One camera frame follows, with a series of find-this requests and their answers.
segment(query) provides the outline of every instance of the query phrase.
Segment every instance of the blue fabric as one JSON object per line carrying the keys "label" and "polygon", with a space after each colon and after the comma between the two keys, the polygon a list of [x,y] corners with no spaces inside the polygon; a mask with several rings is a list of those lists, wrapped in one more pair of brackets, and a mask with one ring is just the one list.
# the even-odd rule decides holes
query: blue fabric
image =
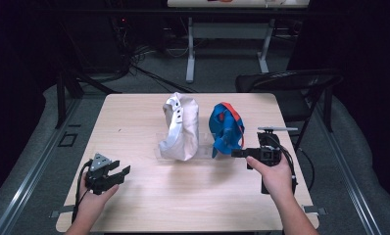
{"label": "blue fabric", "polygon": [[244,133],[243,121],[241,118],[236,121],[226,106],[217,104],[214,107],[213,113],[210,116],[209,126],[215,138],[213,158],[217,155],[218,151],[224,155],[229,155],[232,149],[241,149],[238,142]]}

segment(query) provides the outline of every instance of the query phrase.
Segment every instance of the human hand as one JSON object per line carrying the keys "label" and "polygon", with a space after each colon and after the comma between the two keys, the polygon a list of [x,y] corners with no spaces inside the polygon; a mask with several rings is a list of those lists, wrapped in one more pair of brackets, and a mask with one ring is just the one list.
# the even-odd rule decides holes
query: human hand
{"label": "human hand", "polygon": [[267,166],[250,156],[246,160],[249,166],[262,175],[263,182],[275,201],[293,196],[292,172],[284,154],[281,154],[280,163],[275,166]]}
{"label": "human hand", "polygon": [[75,221],[66,234],[87,234],[97,221],[106,203],[119,190],[119,185],[116,184],[101,195],[87,192],[85,177],[86,173],[81,177],[79,188],[79,197],[83,196],[83,198],[80,201]]}

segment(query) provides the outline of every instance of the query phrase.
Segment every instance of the person's right hand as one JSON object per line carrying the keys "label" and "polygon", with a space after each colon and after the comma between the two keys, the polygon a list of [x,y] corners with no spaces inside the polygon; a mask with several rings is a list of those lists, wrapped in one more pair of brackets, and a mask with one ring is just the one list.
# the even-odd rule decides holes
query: person's right hand
{"label": "person's right hand", "polygon": [[248,165],[262,175],[263,182],[275,201],[282,200],[286,196],[293,196],[292,172],[283,154],[281,154],[280,163],[275,166],[267,166],[250,156],[246,160]]}

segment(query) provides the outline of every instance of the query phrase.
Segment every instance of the black chair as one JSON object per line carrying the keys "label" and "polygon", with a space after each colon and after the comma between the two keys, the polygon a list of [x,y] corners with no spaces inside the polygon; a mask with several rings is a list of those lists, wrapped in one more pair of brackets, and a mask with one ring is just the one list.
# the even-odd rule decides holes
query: black chair
{"label": "black chair", "polygon": [[235,88],[238,93],[274,94],[284,122],[303,123],[298,134],[290,134],[291,137],[298,136],[293,143],[296,152],[323,91],[326,92],[324,114],[330,118],[331,87],[342,79],[338,70],[287,70],[239,75]]}

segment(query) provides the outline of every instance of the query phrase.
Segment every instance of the chair seat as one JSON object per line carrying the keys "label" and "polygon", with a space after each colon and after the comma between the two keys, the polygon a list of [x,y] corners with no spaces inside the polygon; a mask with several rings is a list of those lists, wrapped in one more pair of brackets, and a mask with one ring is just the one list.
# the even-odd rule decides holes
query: chair seat
{"label": "chair seat", "polygon": [[311,110],[300,91],[269,91],[280,107],[285,122],[303,121],[311,116]]}

